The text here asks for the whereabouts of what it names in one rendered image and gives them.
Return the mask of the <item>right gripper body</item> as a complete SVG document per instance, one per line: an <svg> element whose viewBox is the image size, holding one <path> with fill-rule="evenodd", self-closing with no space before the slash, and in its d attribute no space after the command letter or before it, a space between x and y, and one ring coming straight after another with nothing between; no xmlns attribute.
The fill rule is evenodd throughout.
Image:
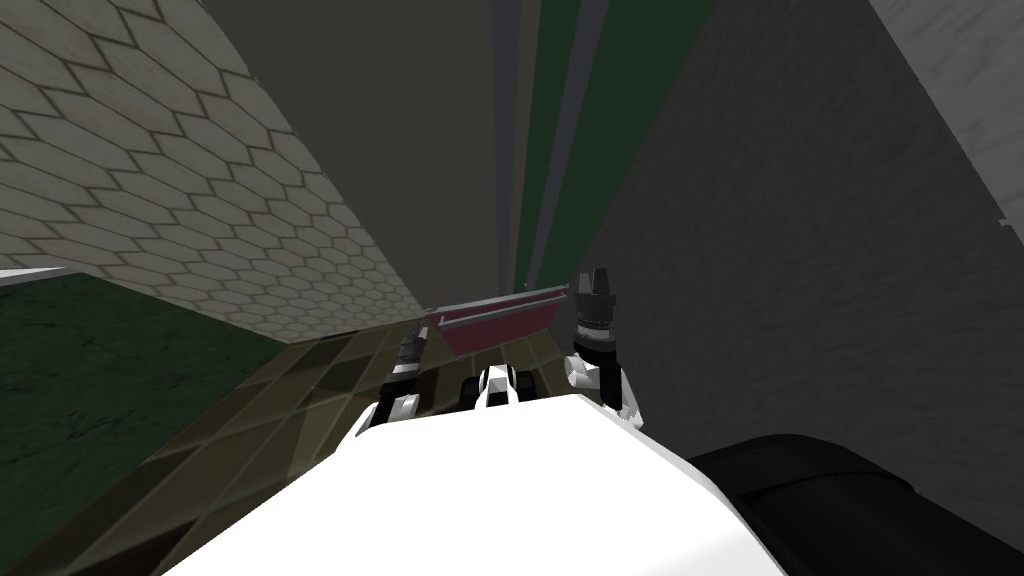
<svg viewBox="0 0 1024 576"><path fill-rule="evenodd" d="M617 296L613 293L574 294L575 317L579 322L612 322Z"/></svg>

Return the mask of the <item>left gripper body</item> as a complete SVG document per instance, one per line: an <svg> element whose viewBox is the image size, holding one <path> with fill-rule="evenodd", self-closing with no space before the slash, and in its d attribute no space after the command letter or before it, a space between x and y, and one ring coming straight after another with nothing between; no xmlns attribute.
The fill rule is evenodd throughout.
<svg viewBox="0 0 1024 576"><path fill-rule="evenodd" d="M427 345L428 331L429 327L424 323L417 323L412 327L401 342L398 359L396 361L397 365L420 363L423 352Z"/></svg>

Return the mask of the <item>maroon box with grey rim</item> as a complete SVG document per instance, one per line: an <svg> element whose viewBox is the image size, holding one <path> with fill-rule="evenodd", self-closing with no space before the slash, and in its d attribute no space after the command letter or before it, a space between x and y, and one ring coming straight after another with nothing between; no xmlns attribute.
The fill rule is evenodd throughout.
<svg viewBox="0 0 1024 576"><path fill-rule="evenodd" d="M562 285L430 308L426 317L454 355L466 356L546 329L569 294Z"/></svg>

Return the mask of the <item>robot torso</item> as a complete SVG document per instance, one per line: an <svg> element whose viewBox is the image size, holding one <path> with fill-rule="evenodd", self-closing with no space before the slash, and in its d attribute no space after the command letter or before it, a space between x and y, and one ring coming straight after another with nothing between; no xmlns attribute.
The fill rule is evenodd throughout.
<svg viewBox="0 0 1024 576"><path fill-rule="evenodd" d="M693 465L582 395L356 425L166 576L787 576Z"/></svg>

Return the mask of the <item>dark green door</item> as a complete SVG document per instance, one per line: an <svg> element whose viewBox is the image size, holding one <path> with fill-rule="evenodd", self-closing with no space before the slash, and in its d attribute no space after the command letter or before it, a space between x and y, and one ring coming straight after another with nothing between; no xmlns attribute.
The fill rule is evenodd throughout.
<svg viewBox="0 0 1024 576"><path fill-rule="evenodd" d="M717 0L493 0L499 285L567 282Z"/></svg>

